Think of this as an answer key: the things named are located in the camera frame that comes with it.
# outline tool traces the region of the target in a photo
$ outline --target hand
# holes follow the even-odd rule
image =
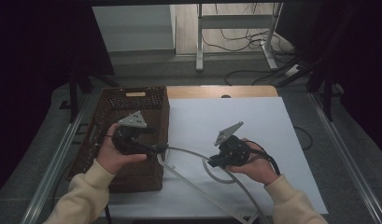
[[[242,141],[246,142],[249,147],[262,151],[258,145],[248,142],[248,139],[243,138]],[[227,169],[232,173],[247,175],[249,178],[264,185],[269,185],[278,179],[278,175],[273,170],[270,162],[254,153],[249,155],[247,164],[243,166],[228,166]]]
[[[113,175],[116,174],[123,165],[143,161],[147,158],[145,154],[123,155],[116,150],[109,136],[112,136],[118,127],[119,124],[114,123],[108,129],[106,132],[107,136],[104,137],[104,142],[97,156],[98,163]]]

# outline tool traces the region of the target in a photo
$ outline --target metal frame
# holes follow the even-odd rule
[[[83,101],[78,116],[72,123],[68,125],[64,137],[60,142],[60,145],[57,147],[56,153],[54,153],[51,162],[49,163],[49,166],[46,169],[46,172],[44,173],[38,188],[36,189],[34,196],[24,213],[24,216],[22,217],[21,224],[36,223],[38,220],[39,214],[42,211],[46,199],[48,198],[51,187],[53,186],[57,174],[60,172],[60,168],[62,167],[65,155],[71,145],[72,139],[74,138],[74,134],[77,131],[78,125],[80,124],[83,115],[85,114],[85,105],[89,102],[89,95],[86,95],[85,97],[86,98]]]
[[[376,198],[374,191],[362,175],[360,168],[354,161],[351,153],[348,151],[347,146],[339,132],[336,130],[334,123],[325,116],[321,101],[318,98],[318,94],[309,93],[309,97],[314,104],[318,112],[318,116],[320,117],[325,129],[327,130],[328,135],[331,137],[339,157],[347,168],[347,171],[353,180],[354,185],[359,191],[360,196],[364,200],[364,203],[368,208],[372,218],[374,219],[375,223],[382,224],[382,206],[380,205],[379,200]]]
[[[282,3],[275,5],[273,15],[207,15],[203,16],[202,4],[198,5],[196,71],[203,71],[203,33],[205,29],[248,29],[269,28],[266,41],[262,41],[262,50],[270,69],[276,70],[277,65],[270,50],[270,44],[275,31],[278,14]]]

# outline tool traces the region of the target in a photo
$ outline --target black handheld controller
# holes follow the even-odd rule
[[[148,158],[156,154],[165,152],[168,145],[165,146],[147,146],[137,141],[140,134],[155,133],[154,128],[136,128],[120,126],[112,136],[112,143],[115,148],[123,155],[147,154]]]
[[[250,153],[255,153],[262,156],[265,160],[268,160],[275,169],[276,174],[280,175],[276,161],[266,153],[263,147],[259,147],[262,151],[249,147],[246,142],[231,135],[228,140],[219,145],[219,154],[210,157],[208,164],[212,167],[220,166],[223,169],[225,169],[227,165],[242,166],[248,162]]]

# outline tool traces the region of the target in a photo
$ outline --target white board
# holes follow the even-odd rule
[[[281,173],[289,182],[309,197],[315,210],[327,214],[280,97],[170,100],[169,145],[211,157],[219,152],[214,147],[219,131],[239,121],[243,121],[244,125],[234,135],[255,141],[264,147],[275,158]],[[239,187],[213,180],[205,172],[199,158],[171,151],[167,163],[235,213],[251,216],[255,212],[247,195]],[[212,172],[220,178],[229,179],[218,168],[212,169]],[[273,203],[263,185],[244,175],[236,177],[247,187],[264,214],[270,216]],[[109,204],[113,217],[230,216],[167,171],[164,171],[161,191],[112,194]]]

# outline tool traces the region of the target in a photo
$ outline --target white wall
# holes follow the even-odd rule
[[[174,49],[170,6],[93,7],[106,49]]]

